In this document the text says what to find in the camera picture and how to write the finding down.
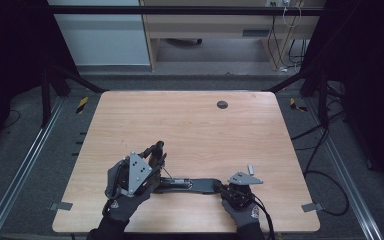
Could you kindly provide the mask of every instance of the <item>table top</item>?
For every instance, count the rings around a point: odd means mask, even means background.
[[[226,101],[220,109],[217,102]],[[249,91],[110,91],[102,94],[62,202],[56,232],[98,227],[106,202],[107,170],[131,151],[164,141],[172,177],[227,179],[254,167],[263,184],[251,189],[264,203],[276,232],[313,232],[311,203],[285,122],[273,93]],[[126,232],[235,232],[216,195],[152,194]],[[268,231],[260,213],[263,231]]]

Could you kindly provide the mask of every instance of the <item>white cable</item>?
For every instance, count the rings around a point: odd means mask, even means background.
[[[293,27],[298,26],[298,23],[301,21],[301,8],[298,7],[298,6],[294,6],[294,7],[298,8],[298,10],[299,10],[299,18],[298,18],[298,22],[297,22],[295,25],[288,25],[288,24],[286,23],[286,20],[285,20],[285,13],[286,13],[286,11],[288,11],[288,9],[286,9],[286,6],[285,6],[285,9],[283,9],[283,22],[285,23],[285,25],[286,25],[287,27],[290,27],[290,28],[293,28]]]

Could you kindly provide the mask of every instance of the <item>sleeve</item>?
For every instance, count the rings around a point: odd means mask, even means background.
[[[86,240],[123,240],[127,224],[129,221],[123,222],[103,217],[99,227],[91,230]]]
[[[237,229],[237,234],[241,240],[262,240],[264,239],[260,223],[251,223]]]

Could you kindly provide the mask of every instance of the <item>black glove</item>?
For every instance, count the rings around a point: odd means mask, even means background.
[[[108,170],[108,185],[105,189],[105,195],[109,198],[109,202],[104,212],[114,220],[127,221],[138,209],[139,205],[151,197],[154,186],[149,186],[140,196],[127,197],[122,195],[121,187],[117,186],[116,183],[120,163],[117,163]]]
[[[230,206],[229,202],[225,199],[221,201],[224,210],[230,214],[235,221],[238,228],[251,223],[259,223],[259,208],[255,203],[251,203],[248,207],[240,210],[235,210]]]

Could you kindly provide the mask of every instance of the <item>white wall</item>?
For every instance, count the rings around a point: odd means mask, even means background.
[[[138,6],[137,0],[48,0],[50,5]],[[150,65],[140,15],[55,15],[78,66]]]

